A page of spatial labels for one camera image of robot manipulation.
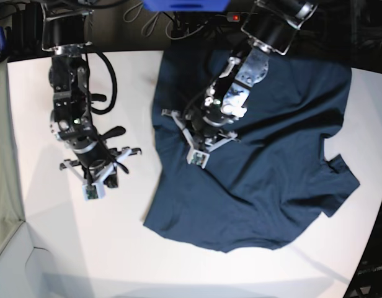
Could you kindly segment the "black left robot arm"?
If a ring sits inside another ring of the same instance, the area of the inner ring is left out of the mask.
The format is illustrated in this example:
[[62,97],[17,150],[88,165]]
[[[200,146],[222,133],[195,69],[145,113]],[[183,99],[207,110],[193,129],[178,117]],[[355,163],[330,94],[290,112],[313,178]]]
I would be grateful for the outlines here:
[[318,8],[317,1],[254,1],[241,31],[246,35],[221,70],[187,102],[184,111],[164,109],[189,145],[189,163],[202,163],[237,133],[223,127],[244,117],[252,88],[269,70],[269,55],[285,55],[302,25]]

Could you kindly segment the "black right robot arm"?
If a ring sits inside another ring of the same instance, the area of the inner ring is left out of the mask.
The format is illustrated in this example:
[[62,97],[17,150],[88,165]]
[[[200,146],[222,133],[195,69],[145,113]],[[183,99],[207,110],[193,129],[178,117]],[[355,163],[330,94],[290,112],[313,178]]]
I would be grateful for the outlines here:
[[95,1],[41,1],[43,13],[42,49],[50,52],[51,67],[48,73],[53,89],[53,110],[50,130],[76,156],[65,160],[60,169],[80,167],[81,179],[88,191],[98,185],[107,188],[118,186],[117,170],[128,173],[120,162],[124,153],[137,155],[139,148],[109,148],[107,140],[125,134],[122,126],[116,126],[101,134],[93,123],[93,115],[109,113],[117,100],[118,84],[111,62],[102,53],[98,57],[105,63],[112,83],[112,97],[108,107],[96,109],[93,102],[105,102],[103,94],[93,94],[89,89],[90,67],[87,51],[92,42],[86,36],[86,21],[94,10],[104,6]]

